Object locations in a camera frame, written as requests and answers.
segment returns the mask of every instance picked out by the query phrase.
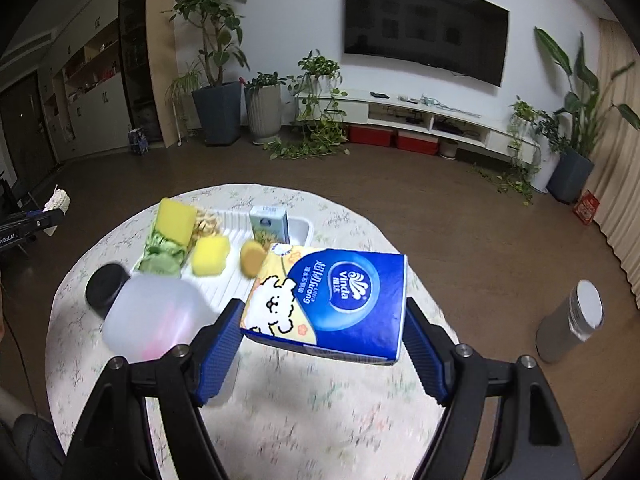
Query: beige curtain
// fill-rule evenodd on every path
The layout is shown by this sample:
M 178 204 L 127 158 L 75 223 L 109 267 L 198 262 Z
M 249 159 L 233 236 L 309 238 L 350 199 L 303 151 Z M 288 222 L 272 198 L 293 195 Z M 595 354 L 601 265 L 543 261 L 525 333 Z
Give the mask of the beige curtain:
M 640 56 L 617 22 L 600 22 L 600 84 L 632 60 L 638 65 L 617 79 L 613 102 L 640 113 Z M 620 259 L 640 308 L 640 132 L 613 110 L 593 153 L 595 168 L 587 183 L 599 200 L 595 221 Z

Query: wall-mounted flat screen tv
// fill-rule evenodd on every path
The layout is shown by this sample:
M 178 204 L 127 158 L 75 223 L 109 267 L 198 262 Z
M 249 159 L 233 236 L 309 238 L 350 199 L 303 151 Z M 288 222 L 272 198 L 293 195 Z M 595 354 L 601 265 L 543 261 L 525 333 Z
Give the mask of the wall-mounted flat screen tv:
M 344 51 L 500 86 L 508 30 L 509 11 L 485 0 L 346 0 Z

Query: tv stand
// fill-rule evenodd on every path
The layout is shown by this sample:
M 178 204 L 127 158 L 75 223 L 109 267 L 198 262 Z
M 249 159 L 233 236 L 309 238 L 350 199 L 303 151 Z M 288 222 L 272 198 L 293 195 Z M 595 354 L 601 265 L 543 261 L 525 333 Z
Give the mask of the tv stand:
M 504 125 L 498 121 L 401 101 L 393 95 L 389 99 L 381 99 L 372 97 L 369 92 L 363 90 L 346 90 L 346 92 L 347 96 L 335 97 L 340 103 L 340 110 L 346 113 L 345 123 L 383 126 L 455 140 L 460 150 L 482 153 L 501 160 L 510 160 L 516 155 L 518 141 L 507 133 Z M 306 94 L 299 94 L 296 98 L 298 113 L 305 107 L 300 102 L 305 97 Z M 327 108 L 330 100 L 329 94 L 321 94 L 320 106 L 323 109 Z M 447 126 L 458 128 L 463 135 L 451 133 L 455 131 L 453 127 L 439 129 L 438 124 L 443 121 L 446 121 Z M 540 147 L 530 137 L 523 137 L 520 140 L 522 146 L 518 152 L 518 158 L 526 164 L 531 164 L 536 150 Z

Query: wooden floor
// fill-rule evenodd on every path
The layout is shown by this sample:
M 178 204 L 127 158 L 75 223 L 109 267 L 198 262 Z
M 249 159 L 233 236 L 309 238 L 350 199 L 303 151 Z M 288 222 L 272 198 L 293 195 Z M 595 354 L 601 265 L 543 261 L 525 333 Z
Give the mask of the wooden floor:
M 544 366 L 589 474 L 640 417 L 640 315 L 620 263 L 595 225 L 549 196 L 530 207 L 505 196 L 470 165 L 390 148 L 352 145 L 351 155 L 275 160 L 241 140 L 229 148 L 197 142 L 136 157 L 101 156 L 68 165 L 55 179 L 71 208 L 52 238 L 2 259 L 10 320 L 27 361 L 38 407 L 47 411 L 44 348 L 56 288 L 108 231 L 164 196 L 229 182 L 292 187 L 322 195 L 375 223 L 446 314 L 460 341 L 484 356 L 535 355 L 534 336 L 578 280 L 591 280 L 605 309 L 603 329 L 560 364 Z M 30 403 L 14 342 L 0 345 L 0 384 Z M 482 426 L 469 478 L 489 444 Z

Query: blue gripper pad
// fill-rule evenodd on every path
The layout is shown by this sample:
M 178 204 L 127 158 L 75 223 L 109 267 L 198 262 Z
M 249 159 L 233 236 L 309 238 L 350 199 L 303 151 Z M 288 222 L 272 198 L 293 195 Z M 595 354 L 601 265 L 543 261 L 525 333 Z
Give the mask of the blue gripper pad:
M 449 399 L 444 377 L 444 366 L 420 326 L 416 315 L 412 312 L 409 303 L 407 303 L 406 316 L 404 318 L 402 342 L 409 352 L 409 357 L 414 364 L 424 392 L 428 396 L 434 397 L 438 404 L 444 405 Z
M 194 393 L 201 405 L 219 394 L 231 363 L 238 353 L 243 338 L 240 332 L 240 317 L 243 310 L 242 301 L 231 300 L 216 323 L 204 327 L 196 336 L 197 339 L 201 334 L 207 334 L 208 339 L 212 340 L 201 360 L 200 381 Z

